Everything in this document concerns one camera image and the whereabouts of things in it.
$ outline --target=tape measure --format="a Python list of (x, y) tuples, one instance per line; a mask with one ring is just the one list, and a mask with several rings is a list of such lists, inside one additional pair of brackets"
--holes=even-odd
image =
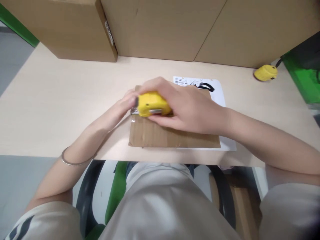
[(262, 67), (258, 68), (253, 75), (256, 79), (260, 81), (268, 81), (275, 79), (278, 75), (277, 67), (280, 65), (281, 61), (282, 60), (280, 59), (275, 66), (268, 64), (263, 65)]
[(148, 92), (137, 97), (135, 108), (131, 114), (139, 114), (142, 117), (151, 115), (168, 115), (172, 109), (157, 92)]

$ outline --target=silver bangle bracelet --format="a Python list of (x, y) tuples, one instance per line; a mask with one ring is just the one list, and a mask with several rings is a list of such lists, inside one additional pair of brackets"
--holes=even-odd
[(81, 166), (83, 164), (86, 164), (87, 162), (90, 162), (94, 158), (94, 155), (93, 155), (91, 158), (89, 158), (88, 160), (86, 160), (86, 161), (84, 161), (82, 163), (71, 163), (71, 162), (68, 162), (67, 160), (64, 159), (64, 152), (67, 149), (68, 149), (68, 147), (65, 150), (63, 150), (63, 152), (61, 153), (61, 160), (62, 160), (63, 163), (67, 164), (68, 166), (73, 166), (73, 167)]

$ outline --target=wooden table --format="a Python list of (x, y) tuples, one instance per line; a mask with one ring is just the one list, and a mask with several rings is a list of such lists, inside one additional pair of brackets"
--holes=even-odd
[[(0, 98), (0, 154), (58, 157), (124, 93), (156, 76), (218, 79), (227, 107), (269, 123), (320, 150), (320, 129), (284, 66), (259, 82), (253, 69), (199, 62), (119, 57), (117, 63), (57, 59), (39, 44)], [(264, 166), (241, 145), (236, 152), (128, 146), (130, 116), (97, 159)]]

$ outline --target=brown cardboard box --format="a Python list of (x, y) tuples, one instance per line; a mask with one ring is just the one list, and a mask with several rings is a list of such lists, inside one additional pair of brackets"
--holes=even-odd
[[(234, 175), (225, 175), (230, 185), (236, 214), (236, 232), (241, 239), (258, 240), (262, 213), (258, 193), (251, 189), (244, 179)], [(219, 209), (219, 192), (212, 173), (209, 174), (212, 203)]]
[[(208, 90), (199, 90), (210, 97)], [(217, 135), (199, 134), (161, 127), (148, 118), (132, 115), (129, 136), (132, 147), (220, 148)]]
[(259, 68), (320, 31), (320, 1), (227, 0), (197, 62)]
[(193, 61), (226, 0), (101, 0), (119, 56)]
[(100, 0), (0, 0), (62, 59), (116, 62)]

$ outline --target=right hand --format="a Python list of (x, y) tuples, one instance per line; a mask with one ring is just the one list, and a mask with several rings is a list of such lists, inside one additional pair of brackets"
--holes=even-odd
[(228, 124), (228, 109), (216, 104), (195, 86), (178, 86), (162, 77), (146, 81), (138, 91), (158, 92), (172, 108), (174, 117), (150, 116), (164, 127), (177, 130), (224, 135)]

